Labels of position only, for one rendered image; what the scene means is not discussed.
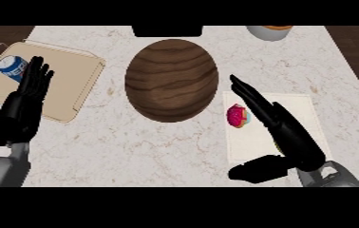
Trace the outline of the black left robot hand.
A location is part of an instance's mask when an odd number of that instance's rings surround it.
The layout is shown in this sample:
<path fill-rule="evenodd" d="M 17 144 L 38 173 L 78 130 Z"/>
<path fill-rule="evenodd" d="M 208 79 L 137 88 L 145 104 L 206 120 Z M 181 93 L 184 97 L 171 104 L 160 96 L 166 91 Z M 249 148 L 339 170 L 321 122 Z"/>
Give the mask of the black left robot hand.
<path fill-rule="evenodd" d="M 35 56 L 18 89 L 0 107 L 0 146 L 27 143 L 38 135 L 44 100 L 54 74 L 44 57 Z"/>

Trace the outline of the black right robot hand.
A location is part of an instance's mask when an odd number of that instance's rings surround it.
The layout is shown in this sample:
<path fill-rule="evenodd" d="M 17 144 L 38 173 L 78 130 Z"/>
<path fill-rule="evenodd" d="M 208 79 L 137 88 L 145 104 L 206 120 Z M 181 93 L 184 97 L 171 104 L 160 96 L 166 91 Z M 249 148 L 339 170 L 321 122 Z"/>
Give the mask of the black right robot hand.
<path fill-rule="evenodd" d="M 261 183 L 283 178 L 289 170 L 318 170 L 326 155 L 302 123 L 278 102 L 271 103 L 261 92 L 231 75 L 233 91 L 244 100 L 264 123 L 284 156 L 267 155 L 230 170 L 230 179 Z"/>

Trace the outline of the brown wooden bowl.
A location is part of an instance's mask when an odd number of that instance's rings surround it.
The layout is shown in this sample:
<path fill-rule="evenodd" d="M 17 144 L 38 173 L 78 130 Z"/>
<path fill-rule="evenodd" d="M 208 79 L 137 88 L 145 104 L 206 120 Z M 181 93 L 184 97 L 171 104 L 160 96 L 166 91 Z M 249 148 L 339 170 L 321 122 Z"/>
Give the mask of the brown wooden bowl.
<path fill-rule="evenodd" d="M 206 49 L 182 39 L 150 44 L 135 55 L 125 91 L 138 112 L 162 123 L 196 117 L 218 91 L 219 70 Z"/>

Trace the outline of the blue and white can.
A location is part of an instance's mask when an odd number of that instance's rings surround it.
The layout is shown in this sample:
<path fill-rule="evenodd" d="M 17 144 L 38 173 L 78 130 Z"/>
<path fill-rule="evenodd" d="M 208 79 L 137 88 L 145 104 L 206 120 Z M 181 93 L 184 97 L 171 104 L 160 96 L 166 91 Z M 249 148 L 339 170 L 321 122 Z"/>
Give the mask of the blue and white can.
<path fill-rule="evenodd" d="M 29 62 L 20 56 L 11 55 L 0 60 L 0 72 L 18 82 L 23 80 L 27 66 Z"/>

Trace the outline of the pink frosted cupcake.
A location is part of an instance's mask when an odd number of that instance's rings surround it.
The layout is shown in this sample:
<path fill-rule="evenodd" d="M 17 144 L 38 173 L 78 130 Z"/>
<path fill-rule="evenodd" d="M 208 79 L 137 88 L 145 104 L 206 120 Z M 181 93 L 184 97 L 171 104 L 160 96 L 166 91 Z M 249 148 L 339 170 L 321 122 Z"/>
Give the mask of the pink frosted cupcake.
<path fill-rule="evenodd" d="M 247 125 L 252 122 L 252 115 L 247 111 L 247 108 L 240 105 L 234 104 L 228 109 L 228 123 L 236 128 L 242 128 L 244 125 Z"/>

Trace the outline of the beige cutting board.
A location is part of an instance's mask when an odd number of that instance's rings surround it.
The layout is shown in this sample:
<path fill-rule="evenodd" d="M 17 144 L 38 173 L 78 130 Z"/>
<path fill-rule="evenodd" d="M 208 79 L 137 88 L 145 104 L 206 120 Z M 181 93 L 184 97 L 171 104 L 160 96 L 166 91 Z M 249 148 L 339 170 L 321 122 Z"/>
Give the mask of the beige cutting board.
<path fill-rule="evenodd" d="M 48 94 L 44 101 L 45 118 L 69 123 L 86 102 L 106 67 L 106 60 L 92 52 L 61 47 L 36 41 L 14 43 L 0 54 L 20 56 L 30 61 L 35 56 L 44 57 L 49 69 L 55 71 Z"/>

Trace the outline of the grey cup with orange top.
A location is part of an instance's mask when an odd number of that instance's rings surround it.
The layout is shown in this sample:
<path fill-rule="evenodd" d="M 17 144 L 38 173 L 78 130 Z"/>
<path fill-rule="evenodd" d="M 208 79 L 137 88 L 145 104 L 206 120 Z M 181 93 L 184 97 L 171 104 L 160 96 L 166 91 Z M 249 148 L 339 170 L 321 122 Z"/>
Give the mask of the grey cup with orange top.
<path fill-rule="evenodd" d="M 252 34 L 265 41 L 280 41 L 290 33 L 292 26 L 249 26 Z"/>

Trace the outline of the black appliance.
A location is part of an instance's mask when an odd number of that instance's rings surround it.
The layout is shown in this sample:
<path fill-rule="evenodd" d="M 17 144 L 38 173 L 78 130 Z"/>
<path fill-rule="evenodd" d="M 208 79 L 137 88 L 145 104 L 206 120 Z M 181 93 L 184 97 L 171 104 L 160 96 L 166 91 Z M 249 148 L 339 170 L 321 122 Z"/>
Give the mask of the black appliance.
<path fill-rule="evenodd" d="M 200 37 L 203 26 L 134 26 L 137 37 Z"/>

